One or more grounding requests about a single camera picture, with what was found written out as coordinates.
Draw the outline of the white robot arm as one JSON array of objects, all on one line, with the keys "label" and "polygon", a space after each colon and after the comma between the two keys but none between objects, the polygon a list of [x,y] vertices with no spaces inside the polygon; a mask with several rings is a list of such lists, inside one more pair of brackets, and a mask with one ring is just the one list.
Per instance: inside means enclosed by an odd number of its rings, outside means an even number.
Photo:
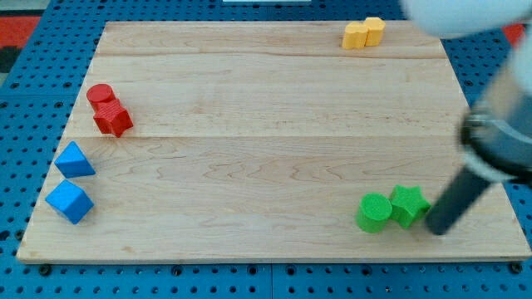
[{"label": "white robot arm", "polygon": [[[531,19],[531,1],[401,2],[424,33],[458,39]],[[523,38],[465,116],[465,169],[487,182],[531,181],[531,35]]]}]

